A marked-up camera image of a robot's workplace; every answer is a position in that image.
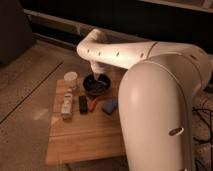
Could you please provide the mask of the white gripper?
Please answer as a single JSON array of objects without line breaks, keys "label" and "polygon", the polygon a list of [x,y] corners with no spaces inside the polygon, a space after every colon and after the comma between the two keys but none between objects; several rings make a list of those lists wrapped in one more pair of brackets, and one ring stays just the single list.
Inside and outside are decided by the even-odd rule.
[{"label": "white gripper", "polygon": [[99,75],[100,74],[105,74],[106,73],[106,69],[97,61],[93,61],[91,60],[90,61],[90,66],[91,66],[91,69],[92,71],[94,72],[94,79],[96,81],[99,81],[98,78],[99,78]]}]

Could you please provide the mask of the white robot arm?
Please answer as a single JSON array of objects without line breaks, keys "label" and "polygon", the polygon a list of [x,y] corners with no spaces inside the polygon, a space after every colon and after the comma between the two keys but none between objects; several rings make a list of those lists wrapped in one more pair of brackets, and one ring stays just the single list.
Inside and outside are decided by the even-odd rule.
[{"label": "white robot arm", "polygon": [[185,43],[109,43],[98,29],[77,53],[96,73],[101,63],[127,70],[118,107],[130,171],[195,171],[192,106],[211,78],[208,54]]}]

